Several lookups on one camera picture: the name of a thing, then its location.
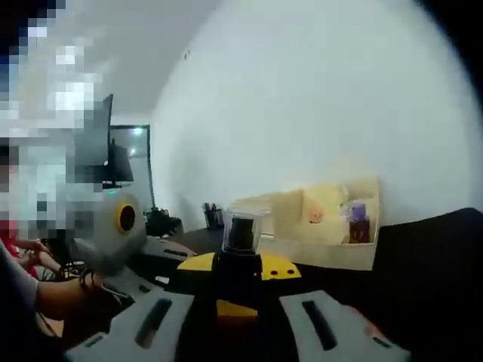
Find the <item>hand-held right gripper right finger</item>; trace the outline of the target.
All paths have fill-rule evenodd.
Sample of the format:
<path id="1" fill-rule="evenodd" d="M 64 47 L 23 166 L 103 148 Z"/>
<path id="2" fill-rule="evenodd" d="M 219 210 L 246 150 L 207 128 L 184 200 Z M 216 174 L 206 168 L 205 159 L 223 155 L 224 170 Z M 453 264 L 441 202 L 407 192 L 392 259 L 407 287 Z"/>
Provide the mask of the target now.
<path id="1" fill-rule="evenodd" d="M 260 334 L 270 361 L 409 361 L 354 308 L 308 290 L 289 259 L 261 253 Z"/>

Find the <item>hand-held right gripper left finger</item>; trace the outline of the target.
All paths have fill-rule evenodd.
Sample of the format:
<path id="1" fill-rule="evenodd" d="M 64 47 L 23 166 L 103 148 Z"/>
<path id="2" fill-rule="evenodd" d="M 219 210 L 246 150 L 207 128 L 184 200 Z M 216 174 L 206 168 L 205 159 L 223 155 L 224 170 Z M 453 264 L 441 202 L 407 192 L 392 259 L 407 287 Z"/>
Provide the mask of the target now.
<path id="1" fill-rule="evenodd" d="M 182 262 L 168 287 L 151 289 L 97 333 L 67 352 L 70 361 L 212 361 L 216 299 L 200 277 L 214 253 Z"/>

